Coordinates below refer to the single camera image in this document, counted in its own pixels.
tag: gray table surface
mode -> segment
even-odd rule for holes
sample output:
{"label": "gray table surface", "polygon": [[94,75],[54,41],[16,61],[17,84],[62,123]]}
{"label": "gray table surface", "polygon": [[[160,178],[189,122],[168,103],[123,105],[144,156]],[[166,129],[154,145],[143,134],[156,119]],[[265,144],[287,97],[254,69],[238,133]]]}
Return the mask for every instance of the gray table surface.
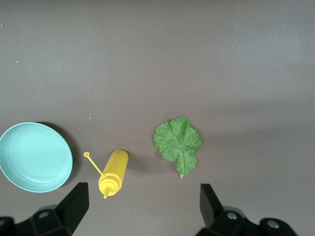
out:
{"label": "gray table surface", "polygon": [[[61,188],[24,191],[0,174],[0,214],[17,222],[78,183],[90,208],[74,235],[193,236],[199,188],[258,223],[315,235],[315,1],[0,1],[0,133],[55,125],[72,147]],[[153,146],[187,116],[202,137],[183,179]],[[103,199],[103,168],[130,154],[123,187]]]}

